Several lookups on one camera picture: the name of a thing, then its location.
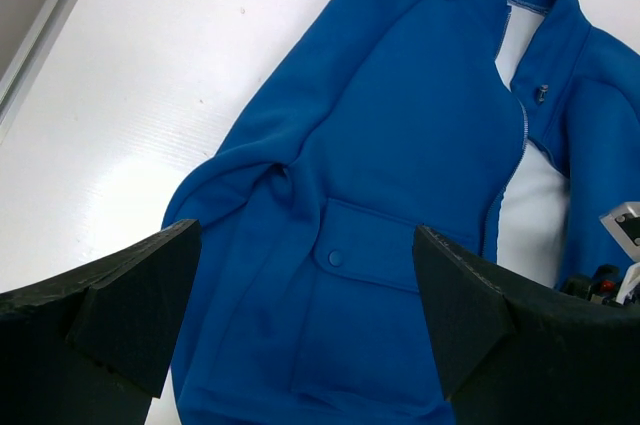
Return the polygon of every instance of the pocket flap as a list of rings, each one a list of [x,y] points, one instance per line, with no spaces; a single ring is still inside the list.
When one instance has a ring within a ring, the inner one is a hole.
[[[418,293],[412,255],[417,225],[329,199],[314,256],[328,273]]]

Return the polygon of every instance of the jacket collar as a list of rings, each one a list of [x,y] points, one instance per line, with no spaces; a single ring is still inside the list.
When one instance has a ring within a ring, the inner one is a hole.
[[[511,81],[512,92],[527,110],[532,138],[542,142],[562,108],[591,25],[578,0],[465,0],[484,27],[488,50],[495,54],[501,46],[509,2],[545,15]]]

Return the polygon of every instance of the snap button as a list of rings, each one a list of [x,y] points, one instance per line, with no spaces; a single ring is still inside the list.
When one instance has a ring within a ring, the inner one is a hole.
[[[549,92],[549,85],[540,85],[538,90],[536,91],[536,100],[539,104],[544,103],[547,98],[547,93]]]
[[[334,250],[333,252],[331,252],[329,254],[329,264],[332,267],[339,267],[340,265],[342,265],[342,253],[340,253],[338,250]]]

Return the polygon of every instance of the jacket sleeve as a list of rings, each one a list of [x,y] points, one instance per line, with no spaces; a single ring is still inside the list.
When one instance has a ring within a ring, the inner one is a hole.
[[[254,183],[293,162],[385,32],[419,0],[331,0],[265,82],[215,157],[174,195],[164,226],[198,218],[203,226],[242,207]]]

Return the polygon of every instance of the white zipper trim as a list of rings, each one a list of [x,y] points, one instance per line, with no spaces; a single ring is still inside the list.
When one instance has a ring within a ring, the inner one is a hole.
[[[523,119],[523,122],[524,122],[523,138],[522,138],[522,151],[520,153],[520,158],[518,159],[518,163],[516,164],[515,168],[512,170],[511,175],[509,175],[509,178],[507,179],[506,183],[500,189],[500,193],[498,193],[498,195],[496,195],[496,197],[493,199],[493,202],[491,203],[491,206],[489,207],[489,210],[487,211],[487,216],[486,216],[485,221],[484,221],[484,230],[483,230],[484,238],[483,238],[483,241],[482,241],[482,256],[483,257],[486,257],[486,252],[487,252],[487,247],[488,247],[487,229],[489,228],[489,220],[493,216],[493,211],[494,211],[495,207],[497,207],[502,202],[502,199],[504,198],[504,192],[507,190],[507,186],[509,185],[509,183],[513,179],[513,177],[516,174],[516,171],[518,170],[518,168],[520,168],[520,164],[522,163],[522,159],[524,158],[524,152],[525,152],[525,150],[527,148],[527,140],[529,138],[529,116],[527,115],[527,110],[524,108],[524,105],[522,105],[522,102],[519,99],[518,99],[518,103],[520,104],[520,109],[522,110],[522,119]]]

